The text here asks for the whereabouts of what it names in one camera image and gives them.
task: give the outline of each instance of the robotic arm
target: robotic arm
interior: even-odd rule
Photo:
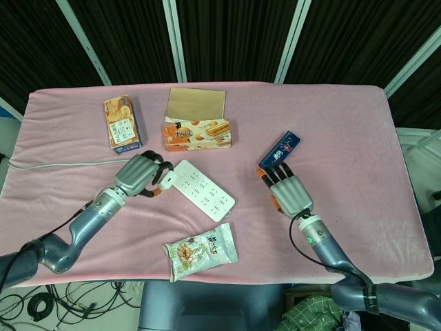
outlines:
[[[294,221],[299,220],[300,231],[322,265],[330,272],[345,276],[331,287],[332,297],[340,308],[385,314],[431,330],[441,330],[441,299],[397,284],[372,284],[343,252],[321,218],[311,213],[313,201],[288,166],[283,163],[274,171],[266,171],[267,174],[261,171],[258,174],[272,191],[276,207],[292,220],[290,233]]]
[[[116,174],[116,185],[103,189],[73,216],[77,218],[69,225],[72,236],[70,244],[54,234],[53,230],[25,244],[20,251],[0,257],[0,281],[3,282],[0,283],[0,292],[3,287],[32,278],[37,272],[38,263],[57,274],[69,270],[89,240],[124,206],[127,197],[138,194],[155,197],[161,190],[171,186],[172,178],[167,175],[168,178],[164,180],[170,181],[169,185],[165,183],[153,191],[145,188],[150,182],[156,184],[165,169],[173,170],[173,165],[164,162],[162,156],[155,152],[147,151],[132,157]]]

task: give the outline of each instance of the white power strip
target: white power strip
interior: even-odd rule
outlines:
[[[235,204],[224,190],[196,169],[189,161],[182,160],[175,168],[173,186],[199,207],[213,221],[229,216]]]

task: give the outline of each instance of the pink blanket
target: pink blanket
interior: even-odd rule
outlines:
[[[170,88],[227,91],[225,116],[233,146],[168,153],[161,126]],[[137,113],[142,150],[116,155],[109,147],[103,100],[128,94]],[[275,211],[254,172],[262,156],[292,130],[302,142],[287,163],[352,261],[376,283],[422,279],[433,263],[413,198],[387,100],[373,86],[293,86],[270,83],[189,83],[40,90],[30,95],[12,162],[128,159],[151,149],[187,159],[236,199],[231,223],[239,262],[188,279],[219,283],[333,283],[341,278],[302,258],[288,237],[289,219]],[[123,163],[10,169],[0,199],[0,254],[58,226],[104,187]],[[132,197],[89,242],[64,274],[40,267],[25,285],[98,279],[168,279],[162,243],[216,224],[176,189],[155,199]],[[68,228],[59,231],[70,240]],[[314,252],[294,229],[301,249]]]

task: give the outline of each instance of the wafer roll image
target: wafer roll image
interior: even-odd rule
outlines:
[[[221,124],[218,124],[216,126],[212,126],[205,130],[205,133],[209,137],[216,137],[222,133],[226,133],[229,131],[229,122],[223,122]]]

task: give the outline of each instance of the nut snack package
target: nut snack package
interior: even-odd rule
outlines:
[[[170,259],[171,282],[238,260],[229,223],[176,243],[165,243],[162,248]]]

